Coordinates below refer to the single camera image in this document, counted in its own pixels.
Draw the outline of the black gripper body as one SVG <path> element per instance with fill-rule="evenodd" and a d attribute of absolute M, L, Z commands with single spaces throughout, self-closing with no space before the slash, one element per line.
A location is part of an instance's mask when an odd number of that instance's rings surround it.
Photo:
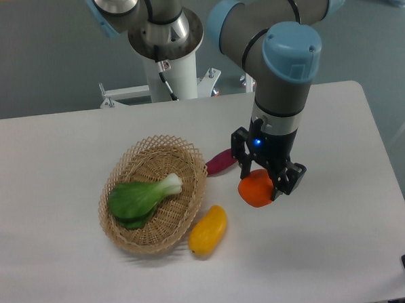
<path fill-rule="evenodd" d="M 290 162 L 290 151 L 296 138 L 297 130 L 290 134 L 275 136 L 262 131 L 262 120 L 250 122 L 246 144 L 250 154 L 247 156 L 248 170 L 255 161 L 265 169 L 281 170 Z"/>

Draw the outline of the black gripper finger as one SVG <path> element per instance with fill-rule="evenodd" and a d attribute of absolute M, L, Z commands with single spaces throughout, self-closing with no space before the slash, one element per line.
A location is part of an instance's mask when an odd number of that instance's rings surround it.
<path fill-rule="evenodd" d="M 269 164 L 266 170 L 272 183 L 270 200 L 275 201 L 282 194 L 290 195 L 298 187 L 307 168 L 300 163 L 285 160 L 281 167 Z"/>
<path fill-rule="evenodd" d="M 231 134 L 231 156 L 237 161 L 241 168 L 240 178 L 246 178 L 252 167 L 252 157 L 246 152 L 248 130 L 239 127 Z"/>

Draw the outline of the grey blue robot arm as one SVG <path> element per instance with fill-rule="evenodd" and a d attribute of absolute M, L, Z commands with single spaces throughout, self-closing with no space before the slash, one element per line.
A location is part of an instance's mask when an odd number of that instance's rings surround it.
<path fill-rule="evenodd" d="M 313 24 L 345 0 L 223 0 L 206 23 L 182 0 L 85 0 L 108 37 L 126 33 L 144 62 L 153 102 L 199 97 L 195 53 L 209 37 L 256 82 L 249 128 L 231 135 L 241 177 L 253 163 L 272 181 L 271 198 L 289 195 L 306 169 L 290 159 L 322 42 Z"/>

